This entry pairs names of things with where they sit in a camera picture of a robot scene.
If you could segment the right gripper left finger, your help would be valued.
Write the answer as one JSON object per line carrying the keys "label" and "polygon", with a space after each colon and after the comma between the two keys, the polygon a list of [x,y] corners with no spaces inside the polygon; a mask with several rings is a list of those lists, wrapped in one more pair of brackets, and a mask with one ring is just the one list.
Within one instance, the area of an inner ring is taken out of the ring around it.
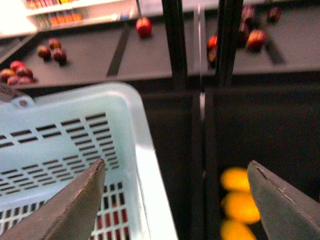
{"label": "right gripper left finger", "polygon": [[42,207],[1,234],[2,240],[88,240],[105,184],[105,161],[96,160]]}

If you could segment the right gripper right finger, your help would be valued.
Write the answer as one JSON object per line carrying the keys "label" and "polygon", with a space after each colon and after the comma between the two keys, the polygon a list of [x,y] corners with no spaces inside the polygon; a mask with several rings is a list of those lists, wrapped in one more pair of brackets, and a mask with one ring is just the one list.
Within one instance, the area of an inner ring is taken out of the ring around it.
{"label": "right gripper right finger", "polygon": [[253,160],[250,191],[269,240],[318,240],[320,203]]}

